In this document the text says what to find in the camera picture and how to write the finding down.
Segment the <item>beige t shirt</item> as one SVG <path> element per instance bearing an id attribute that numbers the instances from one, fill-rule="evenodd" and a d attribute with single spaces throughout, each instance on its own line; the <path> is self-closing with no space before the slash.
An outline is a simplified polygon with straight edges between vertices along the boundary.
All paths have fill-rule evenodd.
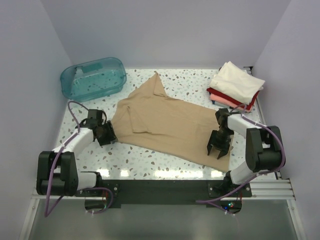
<path id="1" fill-rule="evenodd" d="M 111 124 L 120 143 L 227 172 L 230 155 L 218 157 L 218 150 L 207 150 L 212 131 L 219 129 L 215 113 L 168 96 L 155 73 L 117 103 Z"/>

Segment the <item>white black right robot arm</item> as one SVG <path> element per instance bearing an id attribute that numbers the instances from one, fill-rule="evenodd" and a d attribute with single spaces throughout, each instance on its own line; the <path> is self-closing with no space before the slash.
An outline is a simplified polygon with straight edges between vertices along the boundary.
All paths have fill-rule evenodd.
<path id="1" fill-rule="evenodd" d="M 277 172 L 286 163 L 281 131 L 277 126 L 266 126 L 247 118 L 243 113 L 221 108 L 215 113 L 218 130 L 211 132 L 207 154 L 218 151 L 217 158 L 227 155 L 234 133 L 245 138 L 245 160 L 228 171 L 222 183 L 212 189 L 218 194 L 215 201 L 237 194 L 250 181 L 264 174 Z"/>

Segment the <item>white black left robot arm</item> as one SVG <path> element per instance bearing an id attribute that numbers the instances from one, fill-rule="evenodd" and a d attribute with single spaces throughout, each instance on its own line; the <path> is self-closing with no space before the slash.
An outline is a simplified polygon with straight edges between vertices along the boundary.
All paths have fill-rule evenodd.
<path id="1" fill-rule="evenodd" d="M 78 191 L 95 188 L 102 180 L 96 171 L 80 171 L 77 157 L 91 143 L 105 146 L 116 142 L 112 123 L 103 110 L 90 109 L 87 118 L 60 146 L 38 156 L 36 192 L 39 195 L 74 196 Z"/>

